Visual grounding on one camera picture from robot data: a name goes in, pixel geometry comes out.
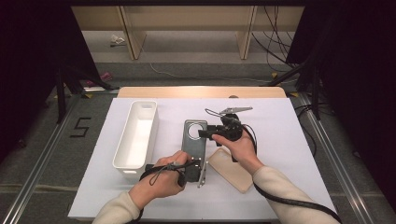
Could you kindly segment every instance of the tan phone case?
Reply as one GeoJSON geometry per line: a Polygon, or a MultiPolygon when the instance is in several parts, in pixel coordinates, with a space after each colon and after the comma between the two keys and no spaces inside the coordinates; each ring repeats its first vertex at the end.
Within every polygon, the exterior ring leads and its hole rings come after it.
{"type": "Polygon", "coordinates": [[[246,193],[253,184],[253,179],[239,162],[233,162],[231,154],[219,147],[209,158],[209,164],[241,193],[246,193]]]}

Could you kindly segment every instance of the long sleeve shirt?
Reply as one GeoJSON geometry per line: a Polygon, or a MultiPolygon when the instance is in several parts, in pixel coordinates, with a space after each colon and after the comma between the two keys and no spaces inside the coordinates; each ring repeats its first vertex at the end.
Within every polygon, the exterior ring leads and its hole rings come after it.
{"type": "MultiPolygon", "coordinates": [[[[264,191],[280,198],[299,200],[304,202],[314,201],[302,190],[293,185],[289,179],[277,169],[263,166],[253,175],[254,183],[264,191]]],[[[338,223],[330,215],[310,208],[276,203],[268,200],[282,224],[309,224],[309,223],[338,223]]],[[[119,197],[106,203],[100,210],[93,224],[121,224],[139,217],[136,207],[128,192],[123,192],[119,197]]]]}

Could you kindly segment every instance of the floor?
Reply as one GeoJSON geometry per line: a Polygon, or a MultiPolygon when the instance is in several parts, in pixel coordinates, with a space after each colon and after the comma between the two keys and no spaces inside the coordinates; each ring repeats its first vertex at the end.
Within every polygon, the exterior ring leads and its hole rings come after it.
{"type": "MultiPolygon", "coordinates": [[[[232,32],[149,32],[144,51],[136,61],[131,61],[126,47],[110,47],[112,35],[123,37],[122,32],[84,32],[99,72],[110,72],[113,79],[108,83],[114,86],[257,86],[272,80],[272,75],[282,74],[279,71],[289,69],[274,57],[267,58],[254,39],[248,58],[240,60],[232,32]]],[[[285,44],[291,41],[289,35],[292,37],[292,34],[281,34],[285,44]]],[[[268,38],[263,33],[255,33],[255,36],[265,47],[268,46],[268,38]]],[[[272,43],[270,50],[279,57],[283,56],[278,44],[272,43]]],[[[281,87],[287,93],[294,93],[295,78],[282,83],[281,87]]],[[[55,93],[49,96],[47,106],[43,107],[30,132],[24,136],[27,146],[15,148],[0,164],[0,218],[6,218],[7,210],[17,200],[26,180],[31,179],[30,174],[42,158],[41,153],[52,143],[54,147],[41,167],[34,191],[21,207],[18,223],[80,223],[67,217],[68,210],[84,176],[108,107],[116,96],[115,92],[102,92],[68,97],[68,105],[72,106],[69,111],[72,113],[59,136],[53,136],[53,131],[58,128],[56,96],[55,93]],[[77,122],[89,127],[85,137],[71,137],[84,134],[82,130],[75,129],[77,122]]],[[[309,101],[309,92],[299,92],[298,97],[290,95],[295,107],[303,105],[306,99],[309,101]]],[[[368,215],[363,216],[360,211],[354,210],[356,207],[345,191],[348,186],[343,185],[338,172],[334,171],[333,161],[329,158],[326,144],[317,135],[318,129],[310,112],[302,114],[301,123],[307,130],[307,142],[313,152],[317,145],[315,161],[343,223],[396,223],[394,211],[364,164],[353,153],[354,147],[338,122],[336,113],[328,105],[323,105],[320,115],[320,124],[350,180],[349,187],[356,190],[367,209],[368,215]],[[369,220],[361,221],[361,217],[368,217],[369,220]]]]}

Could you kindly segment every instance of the white plastic bin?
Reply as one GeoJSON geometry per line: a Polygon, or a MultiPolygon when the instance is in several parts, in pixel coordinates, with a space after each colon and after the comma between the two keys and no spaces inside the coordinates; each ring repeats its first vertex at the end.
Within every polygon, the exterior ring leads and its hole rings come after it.
{"type": "Polygon", "coordinates": [[[138,179],[151,162],[158,122],[156,102],[132,103],[113,160],[113,166],[126,178],[138,179]]]}

